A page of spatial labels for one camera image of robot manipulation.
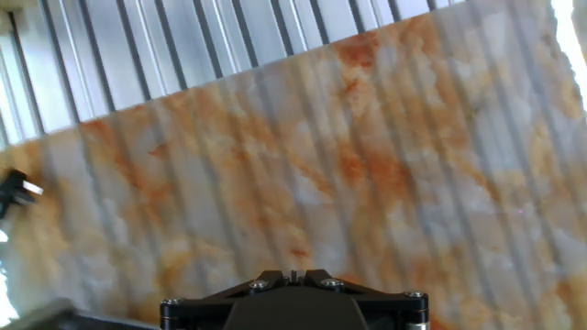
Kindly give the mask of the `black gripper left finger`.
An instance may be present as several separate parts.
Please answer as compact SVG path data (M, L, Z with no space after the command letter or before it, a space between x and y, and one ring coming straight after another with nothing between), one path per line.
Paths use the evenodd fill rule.
M265 270L248 280L202 299L172 298L160 303L162 330L195 329L204 320L226 321L244 298L286 287L292 283L280 270Z

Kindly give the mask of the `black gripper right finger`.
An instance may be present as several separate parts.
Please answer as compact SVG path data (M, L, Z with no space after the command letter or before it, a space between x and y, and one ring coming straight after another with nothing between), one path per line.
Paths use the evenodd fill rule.
M429 330L428 295L418 290L386 293L330 275L324 269L298 270L296 284L342 294L367 329Z

